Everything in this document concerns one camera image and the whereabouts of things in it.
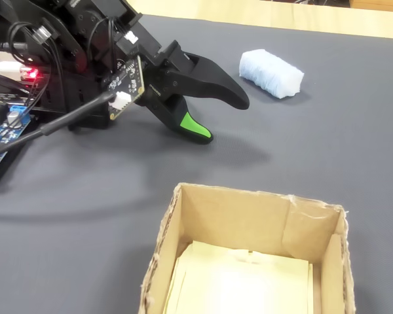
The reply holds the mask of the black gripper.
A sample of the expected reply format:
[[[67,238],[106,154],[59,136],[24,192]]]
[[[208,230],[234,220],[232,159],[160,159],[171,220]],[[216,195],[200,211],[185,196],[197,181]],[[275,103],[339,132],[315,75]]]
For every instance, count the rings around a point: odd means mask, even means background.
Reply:
[[[171,55],[180,49],[174,40],[162,52],[151,56],[142,44],[138,45],[145,92],[136,104],[145,105],[153,95],[159,97],[161,102],[156,117],[171,131],[194,143],[206,145],[214,136],[191,116],[184,96],[218,99],[239,110],[248,109],[250,100],[243,88],[216,62],[195,54],[187,55],[194,63],[191,70],[175,72],[178,94],[173,94],[168,87],[166,72],[178,69],[172,65]]]

